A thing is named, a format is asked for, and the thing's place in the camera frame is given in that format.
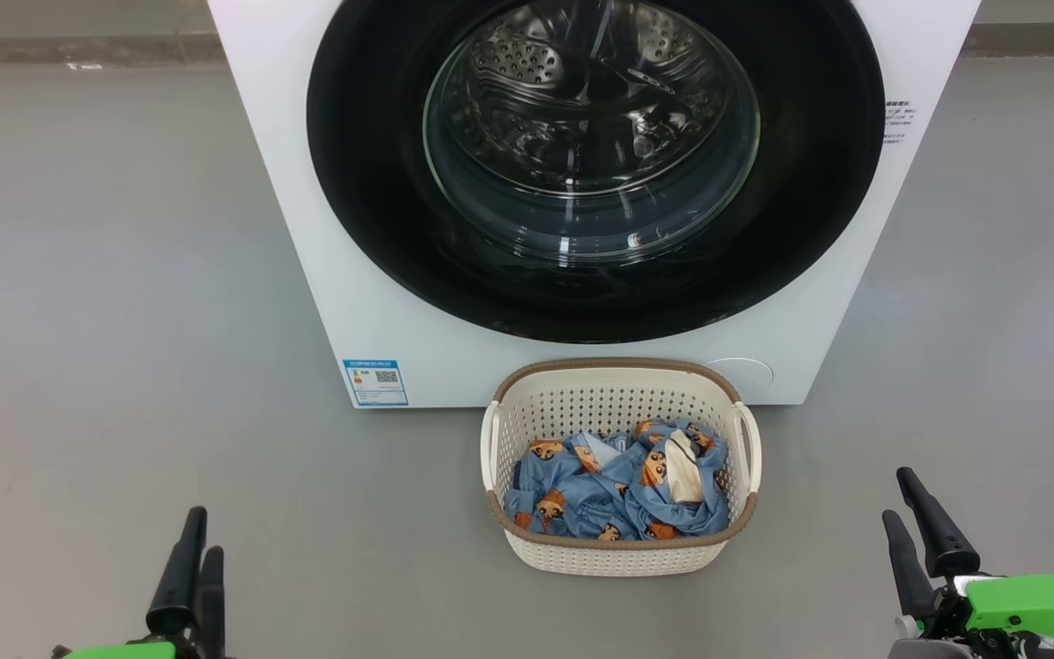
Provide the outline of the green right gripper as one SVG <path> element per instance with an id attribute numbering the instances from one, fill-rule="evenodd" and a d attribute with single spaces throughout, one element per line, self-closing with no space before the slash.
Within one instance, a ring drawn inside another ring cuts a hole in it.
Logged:
<path id="1" fill-rule="evenodd" d="M 924 566 L 907 526 L 882 512 L 902 616 L 891 658 L 1054 658 L 1054 575 L 991 576 L 967 535 L 912 468 L 896 471 L 919 526 Z M 934 589 L 930 578 L 945 578 Z"/>

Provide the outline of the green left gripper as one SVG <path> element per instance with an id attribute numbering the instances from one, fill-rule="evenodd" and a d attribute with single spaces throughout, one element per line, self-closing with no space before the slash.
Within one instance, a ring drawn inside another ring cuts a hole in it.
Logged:
<path id="1" fill-rule="evenodd" d="M 204 553 L 208 510 L 192 506 L 145 615 L 147 629 L 159 637 L 194 629 L 200 658 L 226 658 L 225 554 L 220 546 Z M 51 659 L 175 659 L 178 648 L 165 641 L 132 642 L 69 648 L 58 645 Z"/>

